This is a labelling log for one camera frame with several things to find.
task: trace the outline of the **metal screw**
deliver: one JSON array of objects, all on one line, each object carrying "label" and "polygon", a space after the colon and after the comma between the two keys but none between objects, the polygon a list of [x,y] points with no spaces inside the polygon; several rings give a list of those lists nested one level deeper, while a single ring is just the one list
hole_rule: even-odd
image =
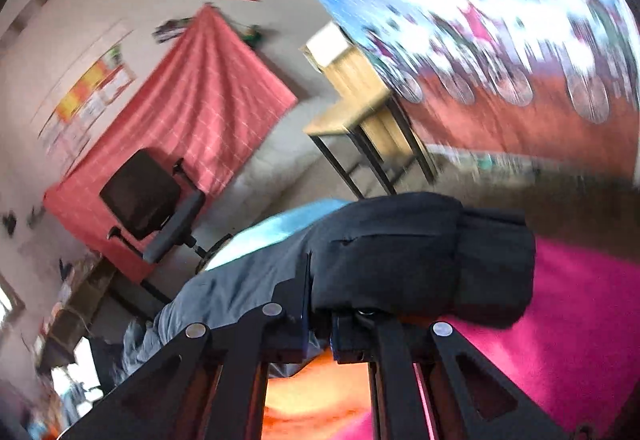
[{"label": "metal screw", "polygon": [[202,337],[205,333],[207,333],[207,328],[203,324],[193,323],[187,326],[185,333],[187,334],[188,338],[197,339]]},{"label": "metal screw", "polygon": [[275,317],[276,315],[280,315],[282,313],[282,306],[278,303],[267,303],[262,307],[262,313],[268,315],[269,317]]},{"label": "metal screw", "polygon": [[433,325],[433,333],[440,337],[449,337],[453,333],[453,328],[449,323],[439,322]]}]

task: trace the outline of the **dark grey clothing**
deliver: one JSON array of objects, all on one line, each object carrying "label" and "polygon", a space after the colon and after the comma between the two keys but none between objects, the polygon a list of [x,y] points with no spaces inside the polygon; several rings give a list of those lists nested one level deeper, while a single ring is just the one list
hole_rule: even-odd
[{"label": "dark grey clothing", "polygon": [[[127,330],[127,375],[190,323],[232,324],[270,301],[274,286],[291,279],[308,254],[319,316],[371,308],[452,314],[502,328],[522,316],[532,296],[535,241],[521,217],[467,210],[433,193],[371,198],[191,279],[151,327]],[[311,343],[310,357],[324,347],[314,337]]]}]

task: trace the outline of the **black office chair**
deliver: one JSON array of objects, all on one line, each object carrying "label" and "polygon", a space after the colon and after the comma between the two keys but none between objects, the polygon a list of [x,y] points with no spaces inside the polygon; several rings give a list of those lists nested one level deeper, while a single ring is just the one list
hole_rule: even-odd
[{"label": "black office chair", "polygon": [[[140,241],[157,232],[144,251],[126,239],[118,226],[111,227],[107,239],[118,238],[147,263],[159,263],[175,245],[186,245],[201,258],[196,269],[199,272],[233,236],[227,234],[209,250],[196,244],[191,226],[204,206],[206,195],[184,172],[182,162],[180,158],[174,164],[173,174],[169,174],[151,158],[148,150],[141,149],[109,179],[100,191],[100,198],[135,239]],[[181,189],[173,178],[175,175],[180,175],[193,189],[180,204]]]}]

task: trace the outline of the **window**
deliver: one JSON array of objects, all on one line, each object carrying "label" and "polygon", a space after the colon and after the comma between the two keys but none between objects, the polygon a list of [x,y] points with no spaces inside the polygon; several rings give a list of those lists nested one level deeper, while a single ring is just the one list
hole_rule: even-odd
[{"label": "window", "polygon": [[0,339],[3,332],[16,320],[23,309],[23,302],[0,275]]}]

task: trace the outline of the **chair backrest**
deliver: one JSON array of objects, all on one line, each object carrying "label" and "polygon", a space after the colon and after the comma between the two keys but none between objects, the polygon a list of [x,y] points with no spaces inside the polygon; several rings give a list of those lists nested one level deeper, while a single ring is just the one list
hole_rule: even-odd
[{"label": "chair backrest", "polygon": [[109,179],[100,198],[137,240],[159,230],[174,212],[180,185],[146,149],[137,151]]}]

